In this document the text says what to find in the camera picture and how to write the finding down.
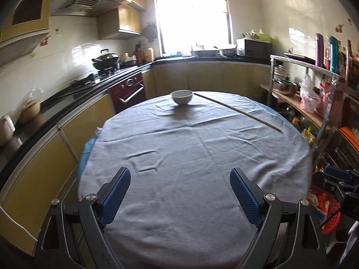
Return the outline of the long thin wooden stick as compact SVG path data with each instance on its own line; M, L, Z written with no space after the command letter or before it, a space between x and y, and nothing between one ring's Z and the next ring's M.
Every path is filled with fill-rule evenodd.
M246 115L247 117L250 117L250 118L252 118L252 119L254 119L254 120L258 121L258 122L261 122L261 123L263 123L264 125L266 125L266 126L272 128L272 129L278 131L278 132L283 133L281 128L279 128L279 127L275 126L274 124L272 124L272 123L270 123L270 122L267 122L267 121L265 121L265 120L263 120L263 119L261 119L261 118L259 118L259 117L256 117L256 116L254 116L254 115L252 115L252 114L250 114L250 113L247 113L247 112L245 112L245 111L242 111L242 110L240 110L240 109L238 109L238 108L235 108L235 107L233 107L233 106L230 106L230 105L228 105L228 104L226 104L226 103L222 103L221 101L215 100L215 99L213 99L213 98L209 98L209 97L207 97L207 96L201 95L201 94L199 94L199 93L194 92L193 94L196 95L196 96L198 96L198 97L200 97L200 98L209 100L209 101L211 101L211 102L213 102L213 103L216 103L216 104L219 104L219 105L221 105L221 106L227 107L227 108L229 108L229 109L231 109L231 110L233 110L233 111L236 111L236 112L238 112L238 113L244 114L244 115Z

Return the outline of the red plastic mesh basket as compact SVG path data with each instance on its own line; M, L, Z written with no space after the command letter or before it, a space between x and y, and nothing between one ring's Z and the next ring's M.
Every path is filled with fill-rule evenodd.
M316 220L319 223L322 235L333 232L339 224L341 213L339 202L334 196L321 188L311 184L307 200L311 204Z

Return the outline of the black wok with lid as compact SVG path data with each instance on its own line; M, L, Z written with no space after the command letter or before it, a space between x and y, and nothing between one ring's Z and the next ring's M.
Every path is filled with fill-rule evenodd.
M102 49L100 56L92 59L92 65L97 70L105 70L109 68L117 68L120 62L120 56L110 52L109 49Z

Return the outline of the pink white plastic bag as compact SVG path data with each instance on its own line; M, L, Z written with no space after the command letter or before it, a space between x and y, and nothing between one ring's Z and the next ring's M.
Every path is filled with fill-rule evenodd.
M320 102L320 97L314 91L314 83L309 74L305 74L304 79L300 83L301 108L309 113L315 113Z

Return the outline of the dark red built-in oven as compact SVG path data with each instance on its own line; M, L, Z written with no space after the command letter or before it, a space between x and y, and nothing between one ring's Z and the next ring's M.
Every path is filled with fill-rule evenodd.
M108 89L116 114L146 100L142 73L138 72Z

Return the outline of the black microwave oven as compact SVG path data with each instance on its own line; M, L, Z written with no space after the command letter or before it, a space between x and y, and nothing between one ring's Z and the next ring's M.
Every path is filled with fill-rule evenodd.
M237 54L252 58L268 59L272 54L272 43L263 42L255 39L241 38L236 40Z

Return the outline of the teal thermos bottle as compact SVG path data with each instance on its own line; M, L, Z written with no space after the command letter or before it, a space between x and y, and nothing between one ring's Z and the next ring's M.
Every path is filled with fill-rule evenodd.
M339 45L338 40L330 35L328 37L330 47L330 71L339 74Z

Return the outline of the purple thermos bottle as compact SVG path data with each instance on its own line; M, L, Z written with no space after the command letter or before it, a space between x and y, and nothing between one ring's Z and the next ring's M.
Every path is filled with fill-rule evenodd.
M320 33L315 34L315 65L324 67L324 38Z

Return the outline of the white ceramic bowl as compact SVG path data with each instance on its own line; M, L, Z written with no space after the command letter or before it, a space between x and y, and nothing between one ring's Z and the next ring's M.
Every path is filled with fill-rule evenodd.
M178 90L171 93L171 98L177 105L188 104L191 101L192 97L193 91L190 90Z

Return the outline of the metal kitchen storage rack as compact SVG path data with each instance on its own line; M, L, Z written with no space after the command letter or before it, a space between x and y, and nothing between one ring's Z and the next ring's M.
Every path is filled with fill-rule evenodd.
M277 98L295 108L317 129L315 141L311 144L311 153L313 167L315 167L321 158L324 157L324 151L332 140L333 134L338 130L339 117L331 118L332 109L335 107L340 111L346 97L345 89L348 82L342 80L339 74L330 70L308 63L306 61L295 60L287 56L271 55L270 81L268 86L267 105L271 105L271 99ZM299 94L293 96L285 95L283 91L275 89L273 83L276 82L275 67L278 62L289 63L305 68L305 77L300 84ZM322 75L330 79L329 96L320 97L314 91L314 79L310 77L309 72L315 75Z

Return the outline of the grey tablecloth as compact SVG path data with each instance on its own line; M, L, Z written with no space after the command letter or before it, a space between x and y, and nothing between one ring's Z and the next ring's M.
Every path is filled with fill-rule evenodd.
M121 167L130 187L105 233L126 268L235 268L255 233L229 182L241 169L266 193L296 203L307 196L311 153L304 137L260 103L231 93L204 96L282 129L194 96L137 104L103 125L80 178L79 196L97 192Z

